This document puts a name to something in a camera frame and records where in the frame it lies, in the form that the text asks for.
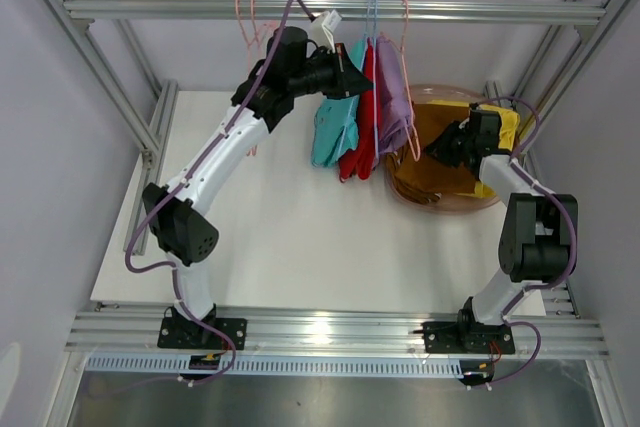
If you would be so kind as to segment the brown trousers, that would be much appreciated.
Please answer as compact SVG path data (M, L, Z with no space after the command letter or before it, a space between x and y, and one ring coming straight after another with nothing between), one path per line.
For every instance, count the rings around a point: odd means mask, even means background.
M422 205L438 202L440 196L482 197L481 183L463 165L450 167L423 152L452 122L467 119L469 112L464 102L414 105L414 126L422 150L419 160L414 159L409 143L385 155L388 179L398 195Z

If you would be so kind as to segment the teal trousers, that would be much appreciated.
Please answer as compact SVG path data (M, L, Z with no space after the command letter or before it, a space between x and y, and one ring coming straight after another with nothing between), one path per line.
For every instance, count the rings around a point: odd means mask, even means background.
M310 161L314 167L334 166L359 141L357 110L360 96L325 98L314 117L314 138Z

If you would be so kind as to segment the yellow trousers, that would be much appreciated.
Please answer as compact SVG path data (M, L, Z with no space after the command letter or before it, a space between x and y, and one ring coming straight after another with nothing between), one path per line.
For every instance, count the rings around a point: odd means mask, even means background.
M516 144L516 128L519 115L509 109L498 107L488 101L434 100L436 102L454 101L467 103L469 116L464 123L469 123L478 132L476 146L479 148L481 159L491 154L510 154ZM493 190L479 180L479 166L465 167L481 183L484 194L481 198L494 196Z

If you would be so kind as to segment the blue hanger of red trousers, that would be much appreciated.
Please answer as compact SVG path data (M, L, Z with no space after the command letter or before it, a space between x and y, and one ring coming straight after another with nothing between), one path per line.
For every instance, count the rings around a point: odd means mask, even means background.
M372 74L373 74L373 144L374 144L374 157L372 161L372 169L375 169L379 164L380 152L379 152L379 106L378 106L378 84L377 84L377 40L378 40L378 0L368 0L367 4L367 22L371 22L371 28L369 32L369 40L372 47Z

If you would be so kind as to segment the pink hanger of brown trousers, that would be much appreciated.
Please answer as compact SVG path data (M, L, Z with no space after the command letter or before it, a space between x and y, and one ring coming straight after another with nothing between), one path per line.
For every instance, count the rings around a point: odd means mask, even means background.
M259 24L256 19L256 0L250 0L250 23L253 30L253 37L248 46L248 70L253 68L256 60L263 54L263 42L269 33L274 30L274 23L266 21Z

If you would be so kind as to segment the pink hanger of yellow trousers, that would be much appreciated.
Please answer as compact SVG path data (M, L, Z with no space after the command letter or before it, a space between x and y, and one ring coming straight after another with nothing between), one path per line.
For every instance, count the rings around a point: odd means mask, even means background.
M237 21L238 26L240 28L240 33L241 33L241 36L242 36L244 44L245 44L245 49L246 49L246 54L247 54L247 67L248 67L248 46L249 46L249 41L253 37L253 30L251 32L249 32L247 30L247 28L245 27L245 22L244 22L243 16L242 16L241 2L242 2L242 0L234 0L234 10L235 10L236 21ZM250 23L250 0L249 0L249 23Z

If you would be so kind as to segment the blue hanger of teal trousers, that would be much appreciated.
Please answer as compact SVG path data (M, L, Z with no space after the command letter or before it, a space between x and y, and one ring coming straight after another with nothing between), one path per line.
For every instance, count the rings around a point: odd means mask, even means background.
M373 48L376 47L376 40L378 35L378 8L378 0L367 1L363 37L372 45Z

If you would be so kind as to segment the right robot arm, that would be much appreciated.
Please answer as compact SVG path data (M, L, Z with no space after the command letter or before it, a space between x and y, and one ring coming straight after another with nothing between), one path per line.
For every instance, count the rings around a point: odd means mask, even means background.
M423 150L446 166L464 166L506 208L496 274L467 299L455 322L424 323L430 351L480 352L490 343L512 351L510 314L529 294L564 282L576 266L576 198L528 174L515 153L500 147L501 127L498 112L472 104L466 120L452 122Z

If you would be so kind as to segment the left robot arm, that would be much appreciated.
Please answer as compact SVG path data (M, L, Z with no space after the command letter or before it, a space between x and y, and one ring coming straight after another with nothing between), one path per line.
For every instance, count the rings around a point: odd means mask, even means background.
M216 332L207 317L214 301L205 261L219 232L206 215L230 175L292 112L297 98L321 93L342 100L372 89L343 44L322 46L301 28L278 28L207 143L165 185L145 187L146 220L172 272L176 309L185 318L180 335L192 347L209 345Z

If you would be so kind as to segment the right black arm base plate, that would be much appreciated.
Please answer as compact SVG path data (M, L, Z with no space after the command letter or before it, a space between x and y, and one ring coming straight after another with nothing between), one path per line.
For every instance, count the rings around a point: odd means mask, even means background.
M430 354L515 353L512 330L506 325L426 321L413 333L422 337Z

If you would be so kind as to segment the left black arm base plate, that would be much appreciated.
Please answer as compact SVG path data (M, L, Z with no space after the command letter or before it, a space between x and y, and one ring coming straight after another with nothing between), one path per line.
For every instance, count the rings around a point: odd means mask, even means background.
M207 320L215 329L226 335L237 350L243 350L248 321L244 318L214 318ZM173 350L225 350L231 349L229 342L210 330L178 315L165 317L157 339L161 349Z

